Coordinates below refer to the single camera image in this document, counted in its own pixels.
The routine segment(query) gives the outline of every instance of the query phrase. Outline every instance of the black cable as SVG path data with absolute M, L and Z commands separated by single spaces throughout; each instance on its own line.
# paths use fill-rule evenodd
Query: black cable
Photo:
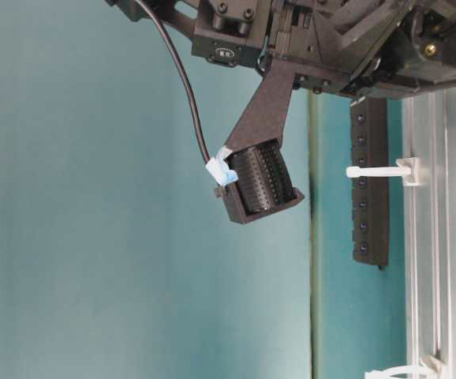
M 211 158 L 209 156 L 209 151 L 207 150 L 207 145 L 205 144 L 204 134 L 202 133 L 202 125 L 200 124 L 200 116 L 198 114 L 198 107 L 196 106 L 195 95 L 193 94 L 193 90 L 191 88 L 191 84 L 189 83 L 188 75 L 184 70 L 184 66 L 182 65 L 181 59 L 179 58 L 178 51 L 175 50 L 174 43 L 170 38 L 168 32 L 166 31 L 163 23 L 158 18 L 156 13 L 152 10 L 152 8 L 146 4 L 143 0 L 133 0 L 140 8 L 144 10 L 145 13 L 148 14 L 149 18 L 153 20 L 158 29 L 159 34 L 163 38 L 163 41 L 168 47 L 168 51 L 170 55 L 172 55 L 172 59 L 174 60 L 175 66 L 178 69 L 179 76 L 181 77 L 182 84 L 186 90 L 186 95 L 188 96 L 189 100 L 189 107 L 191 108 L 191 115 L 193 118 L 193 125 L 195 126 L 195 134 L 196 140 L 198 141 L 198 147 L 200 148 L 200 152 L 202 153 L 202 157 L 204 158 L 205 163 L 209 161 Z

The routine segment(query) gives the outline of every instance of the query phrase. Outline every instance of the white cable tie mount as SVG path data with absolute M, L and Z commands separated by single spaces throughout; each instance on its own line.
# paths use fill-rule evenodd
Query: white cable tie mount
M 359 166 L 347 167 L 346 175 L 348 178 L 359 178 L 361 176 L 369 178 L 388 178 L 402 177 L 403 186 L 419 186 L 419 159 L 402 158 L 396 160 L 396 167 L 366 167 Z

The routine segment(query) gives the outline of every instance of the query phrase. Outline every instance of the black carbon fiber bracket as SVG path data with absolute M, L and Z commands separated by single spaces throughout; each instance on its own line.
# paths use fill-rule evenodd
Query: black carbon fiber bracket
M 353 166 L 387 167 L 387 101 L 354 100 L 350 117 Z M 388 178 L 353 179 L 353 241 L 355 261 L 388 264 Z

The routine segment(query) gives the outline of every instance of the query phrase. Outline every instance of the cable clip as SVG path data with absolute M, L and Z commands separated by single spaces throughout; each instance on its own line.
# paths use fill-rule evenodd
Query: cable clip
M 418 158 L 404 158 L 397 159 L 397 167 L 368 167 L 361 168 L 358 166 L 347 167 L 346 175 L 348 178 L 365 177 L 379 177 L 387 178 L 394 176 L 401 176 L 403 179 L 403 186 L 419 186 L 419 159 Z
M 231 150 L 223 146 L 219 149 L 216 156 L 212 157 L 205 165 L 205 168 L 211 173 L 215 181 L 223 187 L 238 180 L 237 172 L 231 170 L 225 161 L 231 153 Z

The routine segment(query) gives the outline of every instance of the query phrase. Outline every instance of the white tape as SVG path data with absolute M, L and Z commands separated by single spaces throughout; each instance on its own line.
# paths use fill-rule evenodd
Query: white tape
M 231 150 L 226 146 L 223 146 L 219 149 L 216 156 L 212 157 L 205 165 L 205 168 L 211 173 L 215 181 L 223 187 L 238 180 L 237 173 L 234 170 L 231 170 L 225 162 L 225 159 L 228 158 L 231 153 Z

